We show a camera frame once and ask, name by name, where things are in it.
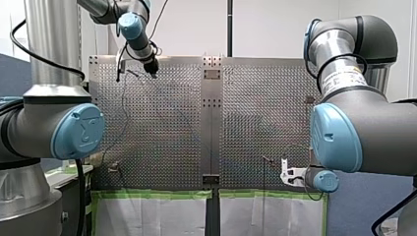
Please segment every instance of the silver robot arm segment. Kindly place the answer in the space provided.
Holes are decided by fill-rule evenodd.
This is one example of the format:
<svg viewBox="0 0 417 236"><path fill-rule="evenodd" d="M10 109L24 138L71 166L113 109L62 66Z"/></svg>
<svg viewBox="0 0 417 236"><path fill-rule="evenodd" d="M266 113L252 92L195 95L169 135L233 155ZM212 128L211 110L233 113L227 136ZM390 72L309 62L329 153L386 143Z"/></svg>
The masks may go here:
<svg viewBox="0 0 417 236"><path fill-rule="evenodd" d="M311 117L311 144L320 164L345 172L416 175L417 107L387 102L355 60L361 56L371 69L395 62L397 43L389 25L371 16L319 22L306 43L308 60L321 71L324 95Z"/></svg>

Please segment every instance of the metal pole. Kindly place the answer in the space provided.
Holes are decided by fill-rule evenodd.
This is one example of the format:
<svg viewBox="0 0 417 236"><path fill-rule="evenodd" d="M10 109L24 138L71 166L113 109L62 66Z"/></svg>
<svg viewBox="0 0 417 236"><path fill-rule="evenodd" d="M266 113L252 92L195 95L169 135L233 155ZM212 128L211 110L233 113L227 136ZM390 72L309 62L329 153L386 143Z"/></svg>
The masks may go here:
<svg viewBox="0 0 417 236"><path fill-rule="evenodd" d="M30 51L81 69L78 5L74 0L26 0ZM33 87L28 96L89 96L78 75L30 58Z"/></svg>
<svg viewBox="0 0 417 236"><path fill-rule="evenodd" d="M77 0L77 3L95 17L103 17L110 10L107 0Z"/></svg>
<svg viewBox="0 0 417 236"><path fill-rule="evenodd" d="M233 56L233 0L227 0L227 57Z"/></svg>

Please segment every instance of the robotic arm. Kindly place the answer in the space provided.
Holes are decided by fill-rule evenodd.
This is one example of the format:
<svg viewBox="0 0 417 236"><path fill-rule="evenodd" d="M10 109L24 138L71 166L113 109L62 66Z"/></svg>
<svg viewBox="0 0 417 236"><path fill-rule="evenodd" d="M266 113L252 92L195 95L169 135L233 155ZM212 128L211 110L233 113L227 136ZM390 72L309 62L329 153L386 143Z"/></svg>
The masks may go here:
<svg viewBox="0 0 417 236"><path fill-rule="evenodd" d="M396 61L389 25L371 16L319 22L306 48L307 59L322 71L324 98L311 117L311 144L320 164L344 172L416 175L416 105L387 102L355 60L357 54L377 67Z"/></svg>
<svg viewBox="0 0 417 236"><path fill-rule="evenodd" d="M135 58L144 64L147 73L154 76L158 61L146 34L149 22L149 0L131 0L110 3L107 0L78 0L80 6L90 12L97 24L118 24L120 31L132 48Z"/></svg>
<svg viewBox="0 0 417 236"><path fill-rule="evenodd" d="M158 70L145 34L149 4L141 0L115 2L25 2L32 87L23 98L0 99L2 235L61 235L61 193L49 188L40 159L82 159L96 150L103 135L103 115L81 87L85 75L80 71L78 4L96 23L118 24L145 70L152 75ZM82 177L81 163L77 163Z"/></svg>

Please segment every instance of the white wall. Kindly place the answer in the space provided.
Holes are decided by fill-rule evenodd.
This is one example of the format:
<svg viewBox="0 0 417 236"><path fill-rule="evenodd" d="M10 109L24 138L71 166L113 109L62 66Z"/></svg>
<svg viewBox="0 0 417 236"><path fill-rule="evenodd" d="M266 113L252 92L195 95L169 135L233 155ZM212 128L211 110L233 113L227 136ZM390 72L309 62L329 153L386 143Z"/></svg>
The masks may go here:
<svg viewBox="0 0 417 236"><path fill-rule="evenodd" d="M387 21L393 28L398 40L398 60L392 66L387 87L387 98L391 101L412 96L414 78L411 75L414 64L411 64L413 53L411 29L415 0L341 0L340 17L374 15Z"/></svg>
<svg viewBox="0 0 417 236"><path fill-rule="evenodd" d="M338 1L235 0L233 56L302 58L314 18L337 19Z"/></svg>
<svg viewBox="0 0 417 236"><path fill-rule="evenodd" d="M148 35L164 0L150 2ZM162 48L164 55L226 54L226 3L225 0L170 0L152 40ZM124 45L122 37L115 41L119 48Z"/></svg>
<svg viewBox="0 0 417 236"><path fill-rule="evenodd" d="M89 17L89 12L80 9L81 17L81 64L89 80L89 57L92 55L108 54L108 26L95 24Z"/></svg>

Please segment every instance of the green tape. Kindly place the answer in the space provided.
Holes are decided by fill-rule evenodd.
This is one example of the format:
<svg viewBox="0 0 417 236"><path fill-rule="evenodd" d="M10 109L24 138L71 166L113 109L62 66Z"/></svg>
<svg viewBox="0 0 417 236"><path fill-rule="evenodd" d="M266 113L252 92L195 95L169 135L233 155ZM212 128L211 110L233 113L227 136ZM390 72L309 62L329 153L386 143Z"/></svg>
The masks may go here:
<svg viewBox="0 0 417 236"><path fill-rule="evenodd" d="M91 213L91 204L86 206L86 214L90 214L90 213Z"/></svg>
<svg viewBox="0 0 417 236"><path fill-rule="evenodd" d="M211 191L156 191L124 189L117 191L93 191L96 199L160 199L160 200L198 200L211 198Z"/></svg>
<svg viewBox="0 0 417 236"><path fill-rule="evenodd" d="M220 197L223 199L242 199L254 197L271 197L279 199L298 199L309 200L310 197L305 193L294 193L288 191L263 191L263 190L219 190ZM313 198L318 198L319 193L310 194Z"/></svg>
<svg viewBox="0 0 417 236"><path fill-rule="evenodd" d="M323 195L323 220L322 220L323 236L328 234L328 194Z"/></svg>

